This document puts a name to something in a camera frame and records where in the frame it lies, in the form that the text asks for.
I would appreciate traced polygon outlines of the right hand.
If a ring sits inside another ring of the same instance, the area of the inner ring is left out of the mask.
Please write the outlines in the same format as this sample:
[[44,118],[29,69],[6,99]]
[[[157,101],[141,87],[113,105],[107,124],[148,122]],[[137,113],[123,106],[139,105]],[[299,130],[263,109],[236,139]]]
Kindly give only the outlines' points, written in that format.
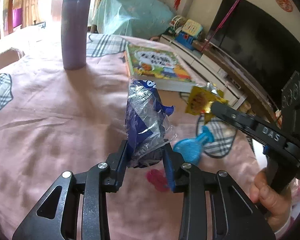
[[276,232],[282,229],[290,220],[292,207],[292,195],[290,187],[284,189],[281,194],[274,191],[267,182],[266,168],[256,175],[250,187],[251,201],[260,202],[270,213],[267,221],[270,227]]

